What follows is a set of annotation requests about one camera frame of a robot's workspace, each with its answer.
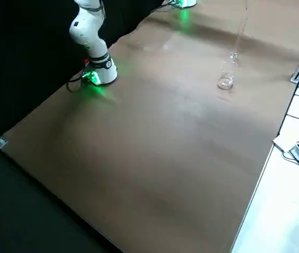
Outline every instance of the green led light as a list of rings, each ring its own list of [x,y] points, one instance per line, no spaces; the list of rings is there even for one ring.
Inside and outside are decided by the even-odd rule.
[[[188,0],[180,0],[178,1],[178,5],[182,8],[186,7],[188,5]]]
[[[82,78],[87,77],[89,75],[91,75],[91,72],[86,72],[84,75],[82,75]]]
[[[101,80],[99,79],[99,76],[98,76],[97,72],[92,71],[91,73],[92,73],[91,82],[93,82],[96,85],[101,84]]]

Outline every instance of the black curtain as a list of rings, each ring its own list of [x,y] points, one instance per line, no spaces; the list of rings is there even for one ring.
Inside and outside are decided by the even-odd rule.
[[[133,31],[163,0],[104,0],[99,34],[108,46]],[[86,53],[68,34],[72,0],[0,0],[0,135],[77,73]]]

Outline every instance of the brown table surface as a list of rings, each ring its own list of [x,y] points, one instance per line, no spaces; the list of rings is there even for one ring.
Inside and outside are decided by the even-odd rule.
[[[198,0],[146,18],[110,48],[113,85],[61,88],[5,151],[125,252],[229,252],[299,64],[299,0],[248,11],[232,90],[244,1]]]

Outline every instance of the black floor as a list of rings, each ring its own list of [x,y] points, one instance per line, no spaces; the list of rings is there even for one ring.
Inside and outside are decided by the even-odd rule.
[[[0,252],[121,252],[0,152]]]

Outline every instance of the white table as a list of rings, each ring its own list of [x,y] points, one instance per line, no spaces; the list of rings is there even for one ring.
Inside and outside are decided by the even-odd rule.
[[[298,96],[293,97],[287,113],[299,118]],[[299,140],[299,120],[286,116],[280,134],[295,135]],[[299,166],[285,160],[275,145],[231,252],[299,253]]]

